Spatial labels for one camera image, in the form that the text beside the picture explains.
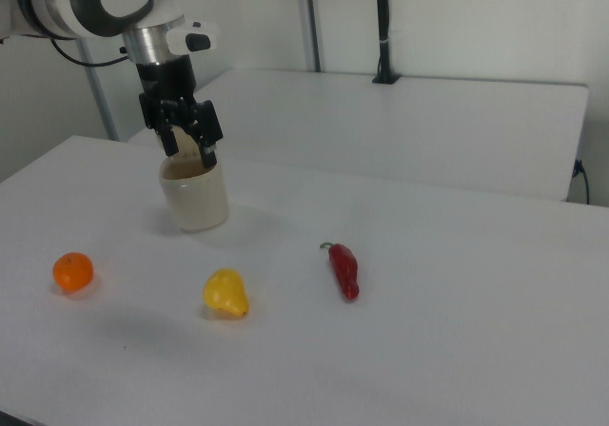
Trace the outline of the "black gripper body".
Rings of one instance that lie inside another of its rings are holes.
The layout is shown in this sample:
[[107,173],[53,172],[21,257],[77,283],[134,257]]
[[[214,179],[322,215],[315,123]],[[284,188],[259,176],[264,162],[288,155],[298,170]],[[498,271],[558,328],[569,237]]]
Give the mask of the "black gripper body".
[[136,67],[143,88],[139,100],[144,113],[152,113],[162,104],[176,107],[181,113],[192,112],[196,80],[188,56]]

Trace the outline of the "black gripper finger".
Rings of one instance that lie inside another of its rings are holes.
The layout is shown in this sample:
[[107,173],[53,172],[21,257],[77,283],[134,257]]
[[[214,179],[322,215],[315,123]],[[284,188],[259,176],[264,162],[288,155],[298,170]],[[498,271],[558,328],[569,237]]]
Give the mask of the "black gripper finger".
[[213,103],[209,100],[187,106],[185,133],[197,145],[204,167],[217,164],[216,144],[224,137]]
[[175,155],[178,145],[170,123],[170,111],[161,101],[145,93],[139,95],[139,103],[146,128],[156,133],[167,157]]

